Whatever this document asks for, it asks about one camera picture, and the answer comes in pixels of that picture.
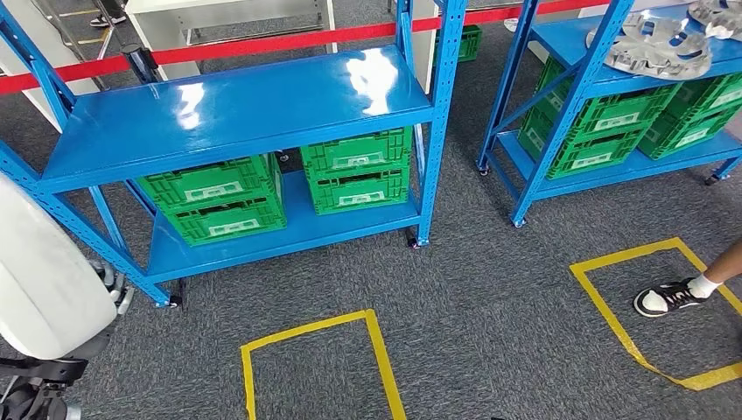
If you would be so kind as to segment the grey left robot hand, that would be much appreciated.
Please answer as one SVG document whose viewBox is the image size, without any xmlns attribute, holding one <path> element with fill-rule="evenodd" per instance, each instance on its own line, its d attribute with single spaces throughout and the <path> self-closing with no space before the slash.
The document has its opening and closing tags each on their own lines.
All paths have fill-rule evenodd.
<svg viewBox="0 0 742 420">
<path fill-rule="evenodd" d="M 115 305 L 116 316 L 108 326 L 90 340 L 71 352 L 55 358 L 54 361 L 64 361 L 65 363 L 77 360 L 89 361 L 102 353 L 109 345 L 118 321 L 128 311 L 133 300 L 135 290 L 126 284 L 126 276 L 122 272 L 116 271 L 109 262 L 103 260 L 87 259 L 87 262 L 94 269 L 96 275 L 101 279 L 107 289 Z"/>
</svg>

